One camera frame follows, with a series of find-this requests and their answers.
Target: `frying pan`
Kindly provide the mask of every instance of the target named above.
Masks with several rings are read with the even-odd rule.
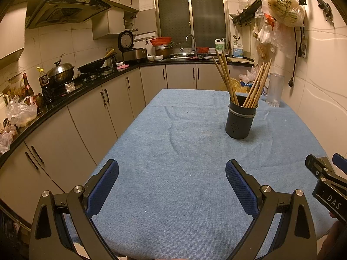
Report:
[[[79,72],[81,73],[88,73],[91,71],[95,71],[96,69],[99,69],[102,67],[105,63],[105,60],[108,60],[109,58],[113,57],[116,53],[111,53],[109,56],[106,55],[106,57],[100,59],[100,60],[95,60],[91,63],[82,65],[81,67],[77,68]]]

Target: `black countertop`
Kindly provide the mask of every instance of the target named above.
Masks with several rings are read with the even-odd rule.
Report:
[[[38,116],[30,122],[25,127],[18,129],[18,136],[16,139],[12,142],[10,150],[4,153],[0,156],[0,168],[4,164],[4,162],[7,160],[7,158],[11,155],[11,153],[16,149],[17,146],[19,146],[26,137],[31,134],[38,126],[40,126],[43,122],[45,122],[48,118],[50,118],[53,114],[55,114],[57,111],[61,110],[63,107],[67,106],[69,103],[73,102],[80,96],[88,93],[89,91],[93,90],[94,88],[98,87],[99,85],[118,77],[128,71],[134,70],[138,67],[146,67],[146,66],[153,66],[153,65],[165,65],[165,64],[213,64],[213,60],[162,60],[160,62],[146,62],[146,63],[140,63],[140,64],[134,64],[129,66],[128,68],[117,70],[114,69],[114,72],[106,75],[98,77],[95,80],[88,81],[86,83],[83,83],[79,81],[78,79],[75,79],[75,87],[76,90],[66,94],[65,96],[55,100],[53,103],[45,106],[44,108],[41,108],[38,112]],[[252,67],[252,63],[240,63],[240,62],[230,62],[228,61],[228,65],[236,65],[236,66],[242,66],[242,67]]]

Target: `metal screw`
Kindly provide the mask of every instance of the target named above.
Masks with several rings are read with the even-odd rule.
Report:
[[[82,187],[82,186],[76,186],[76,187],[74,187],[74,192],[75,192],[75,193],[82,192],[82,190],[83,190],[83,187]]]
[[[300,197],[304,195],[304,192],[302,190],[296,190],[295,193]]]
[[[263,191],[264,192],[271,192],[271,187],[270,186],[263,186]]]
[[[43,193],[42,193],[42,196],[45,198],[45,197],[47,197],[47,196],[49,196],[49,191],[44,191]]]

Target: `white bowl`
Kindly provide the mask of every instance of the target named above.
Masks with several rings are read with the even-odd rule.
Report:
[[[152,56],[147,56],[147,60],[149,60],[150,62],[153,62],[153,61],[154,61],[154,58],[155,58],[154,55],[152,55]]]
[[[155,60],[156,62],[161,61],[162,59],[163,59],[163,56],[155,56],[155,57],[154,57],[154,60]]]

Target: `blue tablecloth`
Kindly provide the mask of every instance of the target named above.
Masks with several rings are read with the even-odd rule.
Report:
[[[112,158],[119,177],[93,221],[112,250],[135,259],[225,260],[252,220],[226,178],[230,159],[261,185],[302,189],[317,237],[330,228],[304,163],[310,153],[326,154],[308,127],[286,104],[261,98],[249,136],[235,140],[225,133],[228,104],[227,92],[162,90],[110,149],[94,173]]]

